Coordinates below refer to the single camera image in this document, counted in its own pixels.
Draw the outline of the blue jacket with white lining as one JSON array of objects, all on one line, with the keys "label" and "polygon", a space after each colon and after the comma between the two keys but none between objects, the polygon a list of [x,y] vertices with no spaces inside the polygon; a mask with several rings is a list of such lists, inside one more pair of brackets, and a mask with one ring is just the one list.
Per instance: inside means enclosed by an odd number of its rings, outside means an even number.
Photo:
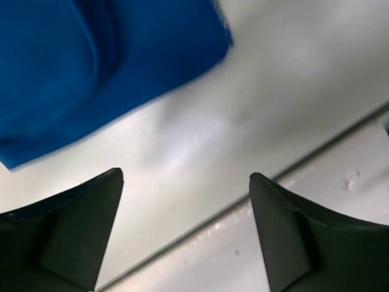
[{"label": "blue jacket with white lining", "polygon": [[65,147],[219,63],[217,1],[2,1],[1,163]]}]

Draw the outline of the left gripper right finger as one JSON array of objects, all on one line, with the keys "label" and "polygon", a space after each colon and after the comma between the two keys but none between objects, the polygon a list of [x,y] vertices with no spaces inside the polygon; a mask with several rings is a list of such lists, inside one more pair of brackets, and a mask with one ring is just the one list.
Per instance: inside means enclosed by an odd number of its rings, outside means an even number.
[{"label": "left gripper right finger", "polygon": [[249,195],[271,291],[388,290],[388,226],[335,212],[260,173]]}]

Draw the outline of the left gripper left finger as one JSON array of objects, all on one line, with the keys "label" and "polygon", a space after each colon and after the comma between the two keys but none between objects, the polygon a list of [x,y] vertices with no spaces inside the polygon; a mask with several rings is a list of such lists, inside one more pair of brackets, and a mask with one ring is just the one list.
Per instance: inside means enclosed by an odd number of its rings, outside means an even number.
[{"label": "left gripper left finger", "polygon": [[1,291],[94,291],[123,189],[110,169],[1,214]]}]

